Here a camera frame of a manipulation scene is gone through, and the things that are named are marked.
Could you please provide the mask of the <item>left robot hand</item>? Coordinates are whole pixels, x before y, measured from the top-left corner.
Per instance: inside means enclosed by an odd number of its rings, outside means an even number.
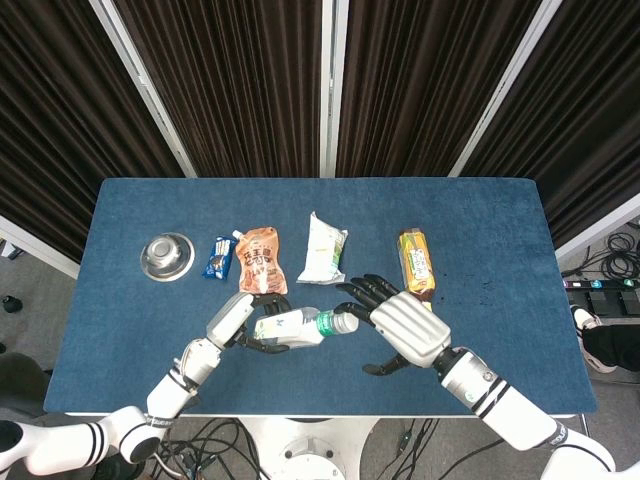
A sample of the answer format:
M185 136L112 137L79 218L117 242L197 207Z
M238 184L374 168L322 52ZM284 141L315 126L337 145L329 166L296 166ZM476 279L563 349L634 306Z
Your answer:
M289 350L286 345L271 345L247 334L247 320L257 307L263 306L268 316L291 310L288 300L280 294L251 294L237 292L224 304L207 325L207 339L220 350L240 345L265 354L280 354Z

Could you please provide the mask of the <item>clear plastic bottle green label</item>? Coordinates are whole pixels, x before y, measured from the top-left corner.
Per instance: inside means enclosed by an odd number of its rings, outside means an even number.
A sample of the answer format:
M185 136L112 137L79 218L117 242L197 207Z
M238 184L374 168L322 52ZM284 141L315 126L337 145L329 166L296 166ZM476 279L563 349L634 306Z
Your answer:
M259 319L253 337L269 345L302 348L317 346L337 334L330 311L303 307Z

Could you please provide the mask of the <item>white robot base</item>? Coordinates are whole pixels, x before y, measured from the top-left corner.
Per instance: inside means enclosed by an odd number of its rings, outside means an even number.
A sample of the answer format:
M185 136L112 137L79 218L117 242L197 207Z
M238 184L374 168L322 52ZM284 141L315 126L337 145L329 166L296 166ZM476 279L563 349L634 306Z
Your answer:
M361 480L361 457L378 419L243 417L271 480Z

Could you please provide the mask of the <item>yellow tea bottle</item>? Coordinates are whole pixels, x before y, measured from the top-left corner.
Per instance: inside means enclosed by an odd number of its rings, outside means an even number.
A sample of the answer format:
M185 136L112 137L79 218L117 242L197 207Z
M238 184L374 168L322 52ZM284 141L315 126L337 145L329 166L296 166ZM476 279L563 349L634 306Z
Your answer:
M403 230L397 248L405 289L423 303L430 303L436 290L434 269L426 236L418 228Z

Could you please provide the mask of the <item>blue cookie packet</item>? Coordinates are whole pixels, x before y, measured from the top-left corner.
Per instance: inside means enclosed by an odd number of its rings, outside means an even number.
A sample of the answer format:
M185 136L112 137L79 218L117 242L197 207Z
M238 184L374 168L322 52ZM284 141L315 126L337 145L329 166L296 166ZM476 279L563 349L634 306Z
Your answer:
M236 245L236 238L218 236L211 249L202 276L207 279L226 280Z

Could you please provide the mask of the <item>orange peanut butter pouch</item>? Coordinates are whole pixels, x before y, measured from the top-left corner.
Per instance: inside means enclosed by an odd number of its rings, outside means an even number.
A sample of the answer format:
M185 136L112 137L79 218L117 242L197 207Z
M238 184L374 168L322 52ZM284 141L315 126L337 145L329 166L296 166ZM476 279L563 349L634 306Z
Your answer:
M255 295L288 293L278 262L279 237L274 227L261 227L242 233L234 230L235 253L241 266L239 290Z

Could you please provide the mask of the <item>blue table mat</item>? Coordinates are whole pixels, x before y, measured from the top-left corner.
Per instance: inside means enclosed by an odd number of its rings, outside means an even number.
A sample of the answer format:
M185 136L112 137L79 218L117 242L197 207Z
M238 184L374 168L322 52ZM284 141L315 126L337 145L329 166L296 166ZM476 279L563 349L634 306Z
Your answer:
M550 414L591 413L583 363L541 200L510 178L108 179L101 185L60 354L50 412L110 413L143 406L175 358L238 289L202 276L215 239L274 227L295 307L347 300L300 284L310 214L348 231L341 269L402 282L396 242L421 229L435 269L434 311L452 341ZM166 232L188 237L186 275L157 282L140 255Z

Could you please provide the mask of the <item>steel bowl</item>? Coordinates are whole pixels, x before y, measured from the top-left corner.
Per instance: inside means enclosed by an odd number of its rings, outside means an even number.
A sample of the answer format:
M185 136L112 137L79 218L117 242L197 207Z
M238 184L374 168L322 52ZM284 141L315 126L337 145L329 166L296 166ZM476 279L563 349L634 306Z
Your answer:
M172 282L188 273L195 260L195 247L183 234L166 232L155 236L140 255L142 272L157 282Z

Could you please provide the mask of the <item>white crumpled snack bag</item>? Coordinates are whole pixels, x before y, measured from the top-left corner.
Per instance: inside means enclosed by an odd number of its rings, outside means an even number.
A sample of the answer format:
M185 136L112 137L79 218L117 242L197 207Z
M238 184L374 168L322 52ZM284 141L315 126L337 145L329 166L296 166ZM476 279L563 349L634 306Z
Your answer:
M339 265L347 238L347 230L340 230L320 220L313 211L310 214L305 265L296 282L316 285L342 283L345 274L340 271Z

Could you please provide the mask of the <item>white sneaker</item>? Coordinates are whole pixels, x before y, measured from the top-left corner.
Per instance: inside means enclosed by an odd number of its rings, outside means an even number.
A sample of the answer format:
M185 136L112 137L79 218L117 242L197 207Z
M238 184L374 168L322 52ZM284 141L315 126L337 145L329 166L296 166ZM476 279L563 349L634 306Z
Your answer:
M603 363L598 357L589 353L583 343L583 333L586 330L602 326L600 318L576 304L572 304L570 310L574 320L578 343L586 363L598 373L610 374L614 372L616 366Z

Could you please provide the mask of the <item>black foot pedal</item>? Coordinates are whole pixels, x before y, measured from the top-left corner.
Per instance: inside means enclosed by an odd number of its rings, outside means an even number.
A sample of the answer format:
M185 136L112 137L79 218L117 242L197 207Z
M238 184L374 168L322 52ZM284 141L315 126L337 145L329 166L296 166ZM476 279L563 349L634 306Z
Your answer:
M584 307L601 317L640 318L640 297L635 290L567 292L570 304Z

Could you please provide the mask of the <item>black trouser leg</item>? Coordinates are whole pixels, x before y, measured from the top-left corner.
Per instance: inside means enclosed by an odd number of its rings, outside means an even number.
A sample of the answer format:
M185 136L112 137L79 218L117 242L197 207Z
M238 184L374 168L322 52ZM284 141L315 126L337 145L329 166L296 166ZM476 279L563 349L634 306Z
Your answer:
M640 324L615 324L586 329L586 351L608 367L640 371Z

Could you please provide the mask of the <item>dark brown curtain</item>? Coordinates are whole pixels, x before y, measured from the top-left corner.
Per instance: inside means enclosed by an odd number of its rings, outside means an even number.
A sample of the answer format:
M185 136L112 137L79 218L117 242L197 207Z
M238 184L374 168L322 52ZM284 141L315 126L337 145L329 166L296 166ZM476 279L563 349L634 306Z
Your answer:
M201 177L316 177L322 0L114 0Z
M563 0L463 171L535 181L561 247L640 193L640 0Z
M350 0L336 174L445 176L541 0Z
M79 262L105 179L182 175L87 0L0 0L0 216Z

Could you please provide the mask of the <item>white partition rail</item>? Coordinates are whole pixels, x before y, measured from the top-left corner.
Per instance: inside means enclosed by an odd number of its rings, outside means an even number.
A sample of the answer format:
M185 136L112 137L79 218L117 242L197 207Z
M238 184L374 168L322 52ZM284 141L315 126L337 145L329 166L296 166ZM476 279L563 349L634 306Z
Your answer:
M599 238L613 232L623 224L640 216L640 193L612 210L600 220L580 232L568 242L555 250L555 257L558 263L562 263L567 258L575 255L582 249L590 246Z
M76 280L80 264L0 215L0 237Z

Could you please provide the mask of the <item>white partition post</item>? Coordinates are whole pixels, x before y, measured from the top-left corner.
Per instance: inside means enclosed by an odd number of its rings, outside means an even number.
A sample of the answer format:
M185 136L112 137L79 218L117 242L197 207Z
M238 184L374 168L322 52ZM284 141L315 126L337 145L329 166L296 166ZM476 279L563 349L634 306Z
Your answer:
M507 95L510 93L531 54L534 52L540 39L546 32L562 4L563 0L540 0L540 4L534 16L529 22L521 41L506 65L506 68L489 98L478 122L472 130L471 135L454 162L452 168L449 170L447 174L448 177L459 177L463 172L472 154L476 151L478 144L484 138Z
M145 107L186 178L198 174L114 0L88 0Z
M319 177L337 172L350 0L322 0Z

